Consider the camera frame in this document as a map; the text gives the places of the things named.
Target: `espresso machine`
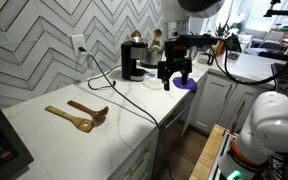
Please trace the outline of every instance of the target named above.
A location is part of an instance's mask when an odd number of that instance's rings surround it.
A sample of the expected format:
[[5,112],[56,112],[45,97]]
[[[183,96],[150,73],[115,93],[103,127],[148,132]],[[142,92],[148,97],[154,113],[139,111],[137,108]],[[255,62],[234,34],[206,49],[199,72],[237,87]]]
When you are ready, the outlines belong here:
[[139,37],[133,37],[121,45],[123,79],[143,81],[146,71],[137,68],[137,60],[146,58],[147,48],[147,42]]

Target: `wall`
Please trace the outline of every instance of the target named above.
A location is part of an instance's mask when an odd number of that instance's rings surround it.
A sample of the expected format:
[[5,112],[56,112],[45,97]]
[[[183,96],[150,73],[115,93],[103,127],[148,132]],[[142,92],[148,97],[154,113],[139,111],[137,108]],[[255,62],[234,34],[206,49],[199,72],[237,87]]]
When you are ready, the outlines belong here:
[[108,70],[120,65],[120,44],[132,30],[152,39],[161,23],[160,0],[0,0],[0,106],[99,73],[75,57],[71,35],[84,34]]

